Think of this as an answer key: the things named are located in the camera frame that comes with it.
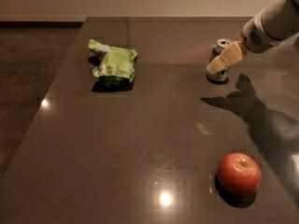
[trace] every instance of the apple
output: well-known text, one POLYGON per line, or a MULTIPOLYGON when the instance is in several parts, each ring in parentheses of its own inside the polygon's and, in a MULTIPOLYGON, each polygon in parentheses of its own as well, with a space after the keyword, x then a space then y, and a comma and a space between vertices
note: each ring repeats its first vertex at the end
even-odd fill
POLYGON ((262 173, 259 165, 243 153, 225 156, 217 168, 222 187, 235 196, 248 196, 260 186, 262 173))

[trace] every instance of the wall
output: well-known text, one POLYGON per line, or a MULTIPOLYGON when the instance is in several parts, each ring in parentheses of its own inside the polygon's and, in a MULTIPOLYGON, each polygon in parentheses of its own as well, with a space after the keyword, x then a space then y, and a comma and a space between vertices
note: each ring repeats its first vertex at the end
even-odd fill
POLYGON ((0 0, 0 21, 84 21, 87 16, 251 17, 273 0, 0 0))

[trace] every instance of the floor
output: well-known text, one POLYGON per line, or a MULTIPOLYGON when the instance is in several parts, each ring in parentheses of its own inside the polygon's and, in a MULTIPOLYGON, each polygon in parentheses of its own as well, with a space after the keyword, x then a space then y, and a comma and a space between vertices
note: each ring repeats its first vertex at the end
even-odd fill
POLYGON ((28 24, 0 27, 0 179, 80 26, 28 24))

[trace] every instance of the snack bag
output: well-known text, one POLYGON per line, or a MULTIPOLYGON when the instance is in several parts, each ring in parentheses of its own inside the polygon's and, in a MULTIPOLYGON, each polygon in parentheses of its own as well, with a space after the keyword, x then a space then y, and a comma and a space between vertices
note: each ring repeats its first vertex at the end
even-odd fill
POLYGON ((137 57, 134 49, 115 48, 93 39, 90 40, 89 49, 100 60, 100 64, 93 69, 93 75, 99 78, 105 87, 121 89, 134 81, 137 57))

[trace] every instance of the table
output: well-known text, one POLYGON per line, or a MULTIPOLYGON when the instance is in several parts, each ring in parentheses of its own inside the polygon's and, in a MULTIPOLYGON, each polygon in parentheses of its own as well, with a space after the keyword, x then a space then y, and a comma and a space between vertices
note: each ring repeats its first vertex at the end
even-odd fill
POLYGON ((216 40, 245 21, 88 18, 0 183, 1 223, 298 223, 296 37, 225 84, 205 76, 216 40), (92 91, 91 38, 137 50, 131 91, 92 91), (216 179, 232 152, 263 173, 243 199, 216 179))

